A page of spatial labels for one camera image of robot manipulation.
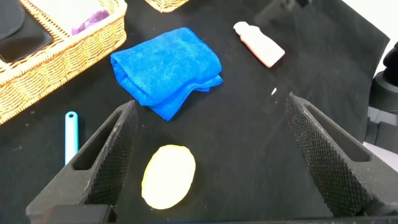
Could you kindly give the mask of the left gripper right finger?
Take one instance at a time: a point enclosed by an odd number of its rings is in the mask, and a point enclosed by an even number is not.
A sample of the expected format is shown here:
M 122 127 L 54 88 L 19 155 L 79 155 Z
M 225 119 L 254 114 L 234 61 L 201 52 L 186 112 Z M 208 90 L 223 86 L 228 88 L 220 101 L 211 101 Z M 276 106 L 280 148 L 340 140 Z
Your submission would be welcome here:
M 285 113 L 312 179 L 336 217 L 397 215 L 397 171 L 309 101 Z

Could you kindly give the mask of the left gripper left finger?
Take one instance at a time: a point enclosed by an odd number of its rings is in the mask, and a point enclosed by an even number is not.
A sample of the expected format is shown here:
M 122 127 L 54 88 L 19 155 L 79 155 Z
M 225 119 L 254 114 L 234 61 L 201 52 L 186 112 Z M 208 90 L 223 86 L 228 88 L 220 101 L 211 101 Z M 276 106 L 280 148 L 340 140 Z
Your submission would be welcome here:
M 116 108 L 27 206 L 30 222 L 38 223 L 56 205 L 116 205 L 127 176 L 137 119 L 135 101 Z

